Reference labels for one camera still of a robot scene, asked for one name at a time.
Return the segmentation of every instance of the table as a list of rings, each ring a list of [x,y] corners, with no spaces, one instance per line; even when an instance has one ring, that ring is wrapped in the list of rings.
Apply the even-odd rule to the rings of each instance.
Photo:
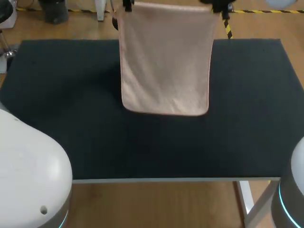
[[[0,100],[64,147],[74,183],[239,181],[248,226],[277,183],[251,210],[246,180],[279,180],[304,135],[303,89],[279,40],[215,40],[200,117],[127,111],[117,40],[23,42]]]

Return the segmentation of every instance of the towel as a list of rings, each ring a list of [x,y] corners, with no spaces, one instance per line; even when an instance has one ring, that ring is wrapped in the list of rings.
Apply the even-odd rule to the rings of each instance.
[[[209,105],[209,66],[219,16],[205,7],[136,2],[116,16],[125,108],[197,116]]]

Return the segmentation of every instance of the wooden floor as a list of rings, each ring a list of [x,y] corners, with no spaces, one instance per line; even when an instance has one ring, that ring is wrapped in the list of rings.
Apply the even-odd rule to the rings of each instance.
[[[151,0],[179,5],[200,5],[198,0]],[[19,0],[26,6],[28,0]],[[91,0],[69,0],[69,8],[94,10]],[[236,10],[271,10],[262,0],[237,0]],[[298,1],[291,10],[304,10]],[[281,39],[304,86],[304,14],[231,14],[234,38]],[[41,12],[18,12],[13,29],[6,29],[10,44],[24,39],[115,39],[117,31],[110,15],[104,22],[96,14],[70,13],[67,23],[53,26],[43,22]],[[216,38],[227,38],[219,20]],[[257,200],[267,181],[251,181]],[[74,185],[67,228],[240,228],[242,217],[234,185],[217,183],[137,183]],[[270,217],[260,228],[270,228]]]

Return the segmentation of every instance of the yellow and black tape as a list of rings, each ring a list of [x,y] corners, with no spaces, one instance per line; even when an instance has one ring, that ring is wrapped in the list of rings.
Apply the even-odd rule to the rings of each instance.
[[[230,28],[228,20],[224,20],[224,25],[225,25],[225,30],[226,30],[228,39],[233,39],[231,28]]]
[[[27,12],[35,12],[42,11],[42,9],[33,9],[33,8],[16,8],[17,11],[27,11]],[[96,10],[86,10],[86,9],[68,9],[69,12],[82,12],[82,13],[96,13]]]
[[[16,8],[17,11],[28,11],[35,12],[41,11],[41,9],[33,9],[33,8]],[[96,10],[89,9],[68,9],[69,12],[82,12],[82,13],[96,13]],[[231,13],[304,13],[304,10],[234,10]]]
[[[304,13],[304,10],[234,10],[231,13]]]

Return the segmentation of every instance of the screw hole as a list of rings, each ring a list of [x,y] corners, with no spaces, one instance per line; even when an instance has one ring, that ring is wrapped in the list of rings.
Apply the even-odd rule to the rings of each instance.
[[[41,214],[46,215],[46,214],[47,214],[47,212],[48,212],[47,207],[46,207],[46,206],[41,206],[41,208],[40,208],[40,212],[41,212]]]

